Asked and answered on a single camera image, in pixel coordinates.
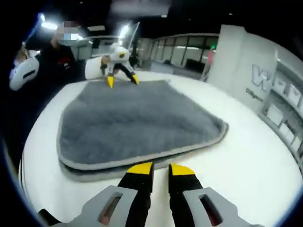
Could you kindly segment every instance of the white round table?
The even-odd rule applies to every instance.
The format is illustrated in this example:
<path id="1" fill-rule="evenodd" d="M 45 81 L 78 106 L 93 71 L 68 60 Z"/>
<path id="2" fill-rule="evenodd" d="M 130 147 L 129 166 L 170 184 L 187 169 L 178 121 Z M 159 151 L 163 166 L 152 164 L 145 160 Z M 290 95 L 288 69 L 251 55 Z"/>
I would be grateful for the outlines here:
<path id="1" fill-rule="evenodd" d="M 154 72 L 137 72 L 140 81 L 169 79 L 178 91 L 229 124 L 219 144 L 178 164 L 194 170 L 203 187 L 212 187 L 238 207 L 251 224 L 275 226 L 302 189 L 302 176 L 279 137 L 250 109 L 209 84 Z M 124 75 L 117 78 L 126 79 Z M 35 122 L 24 148 L 23 181 L 35 211 L 46 209 L 61 222 L 81 213 L 84 203 L 120 179 L 79 183 L 61 172 L 56 134 L 64 108 L 88 81 L 66 85 Z M 174 227 L 169 209 L 168 169 L 154 173 L 146 227 Z"/>

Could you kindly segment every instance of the glass wall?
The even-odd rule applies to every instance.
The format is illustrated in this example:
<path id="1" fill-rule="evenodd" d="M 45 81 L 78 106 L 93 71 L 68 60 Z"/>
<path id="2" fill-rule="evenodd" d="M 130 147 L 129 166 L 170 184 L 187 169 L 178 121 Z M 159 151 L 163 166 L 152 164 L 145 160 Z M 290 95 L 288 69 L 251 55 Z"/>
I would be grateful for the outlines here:
<path id="1" fill-rule="evenodd" d="M 163 38 L 153 42 L 150 59 L 186 68 L 199 62 L 206 64 L 209 50 L 217 43 L 217 36 Z"/>
<path id="2" fill-rule="evenodd" d="M 146 60 L 146 59 L 149 59 L 149 57 L 151 56 L 152 54 L 152 48 L 153 48 L 153 43 L 150 42 L 148 44 L 148 47 L 147 47 L 147 50 L 145 52 L 145 54 L 143 54 L 143 59 Z"/>
<path id="3" fill-rule="evenodd" d="M 175 44 L 175 39 L 174 38 L 168 38 L 165 39 L 165 45 L 163 48 L 163 57 L 162 61 L 163 62 L 170 62 L 171 55 L 172 55 L 172 50 Z"/>

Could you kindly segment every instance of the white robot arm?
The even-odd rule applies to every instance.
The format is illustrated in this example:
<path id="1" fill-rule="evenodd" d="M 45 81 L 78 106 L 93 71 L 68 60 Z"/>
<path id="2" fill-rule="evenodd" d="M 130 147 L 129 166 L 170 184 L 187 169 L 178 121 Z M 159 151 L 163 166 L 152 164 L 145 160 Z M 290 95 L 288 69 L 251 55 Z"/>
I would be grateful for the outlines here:
<path id="1" fill-rule="evenodd" d="M 21 89 L 24 84 L 37 76 L 38 70 L 39 61 L 35 57 L 20 63 L 10 72 L 10 89 L 14 91 Z"/>
<path id="2" fill-rule="evenodd" d="M 114 84 L 114 67 L 118 65 L 119 69 L 122 70 L 126 76 L 135 84 L 139 84 L 139 80 L 134 72 L 133 67 L 129 63 L 129 51 L 117 44 L 112 44 L 110 50 L 110 61 L 107 64 L 107 83 L 110 87 Z"/>

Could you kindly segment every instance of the ceiling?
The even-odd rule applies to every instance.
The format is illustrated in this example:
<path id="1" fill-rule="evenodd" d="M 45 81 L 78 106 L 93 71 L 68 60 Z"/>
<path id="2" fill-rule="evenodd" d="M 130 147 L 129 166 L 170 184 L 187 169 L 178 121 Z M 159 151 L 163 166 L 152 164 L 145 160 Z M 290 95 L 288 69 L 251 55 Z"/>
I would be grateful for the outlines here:
<path id="1" fill-rule="evenodd" d="M 221 24 L 239 25 L 303 59 L 303 27 L 299 24 L 302 15 L 300 7 L 291 1 L 270 4 L 265 0 L 54 0 L 45 7 L 44 14 L 46 20 L 54 22 L 77 21 L 85 36 L 117 35 L 125 20 L 140 21 L 139 35 L 148 38 L 219 33 Z M 105 26 L 105 30 L 87 29 L 99 25 Z"/>

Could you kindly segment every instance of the gray towel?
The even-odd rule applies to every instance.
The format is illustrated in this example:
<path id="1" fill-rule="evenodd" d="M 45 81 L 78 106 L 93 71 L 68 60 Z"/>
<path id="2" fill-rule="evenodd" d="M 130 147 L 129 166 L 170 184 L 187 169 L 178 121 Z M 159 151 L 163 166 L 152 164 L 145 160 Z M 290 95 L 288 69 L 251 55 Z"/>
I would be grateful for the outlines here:
<path id="1" fill-rule="evenodd" d="M 190 157 L 195 153 L 197 153 L 196 150 L 190 150 L 183 152 L 182 154 L 169 155 L 165 157 L 151 159 L 148 161 L 154 163 L 155 169 L 160 169 L 167 167 L 170 163 L 177 162 L 184 158 Z M 126 165 L 126 166 L 119 166 L 119 167 L 100 169 L 100 170 L 79 170 L 66 166 L 60 160 L 59 160 L 59 164 L 61 171 L 67 178 L 80 182 L 94 182 L 94 181 L 123 177 L 127 172 L 127 170 L 130 167 L 134 166 L 134 165 Z"/>
<path id="2" fill-rule="evenodd" d="M 227 128 L 166 81 L 92 81 L 61 116 L 57 152 L 69 172 L 108 172 L 213 145 Z"/>

